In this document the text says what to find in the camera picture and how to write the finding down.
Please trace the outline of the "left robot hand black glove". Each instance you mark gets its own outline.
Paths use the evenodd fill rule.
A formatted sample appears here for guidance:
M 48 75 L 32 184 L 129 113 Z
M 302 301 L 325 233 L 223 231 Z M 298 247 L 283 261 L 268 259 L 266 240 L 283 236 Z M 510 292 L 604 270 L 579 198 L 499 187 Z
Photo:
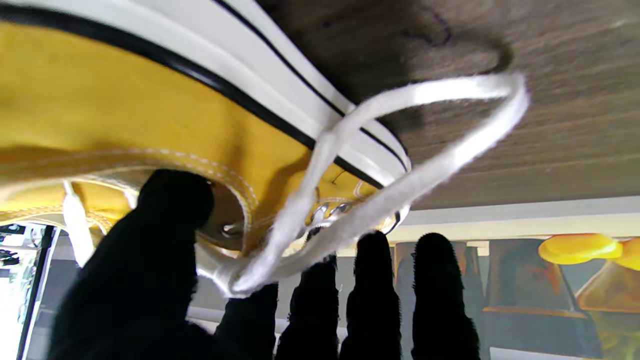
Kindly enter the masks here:
M 279 285 L 227 301 L 210 333 L 187 320 L 198 278 L 195 232 L 214 210 L 208 181 L 157 170 L 137 207 L 103 237 L 67 291 L 50 333 L 48 360 L 399 360 L 400 299 L 380 231 L 358 241 L 338 341 L 336 256 L 306 269 L 289 323 L 275 337 Z

